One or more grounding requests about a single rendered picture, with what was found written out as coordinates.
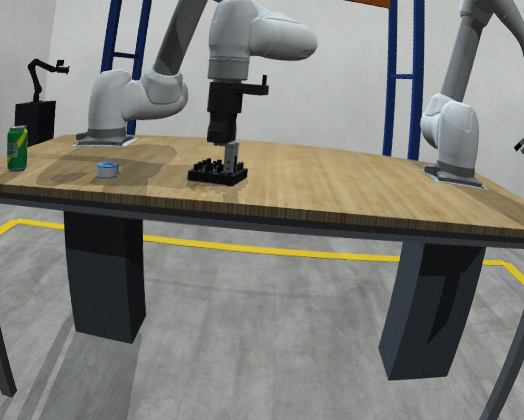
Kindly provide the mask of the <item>green drink can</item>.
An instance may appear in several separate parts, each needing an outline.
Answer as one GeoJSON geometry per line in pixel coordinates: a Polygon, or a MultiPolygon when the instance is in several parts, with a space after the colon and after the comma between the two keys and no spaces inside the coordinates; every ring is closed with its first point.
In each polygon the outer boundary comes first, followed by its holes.
{"type": "Polygon", "coordinates": [[[10,172],[20,172],[27,167],[28,131],[26,126],[12,127],[7,135],[7,168],[10,172]]]}

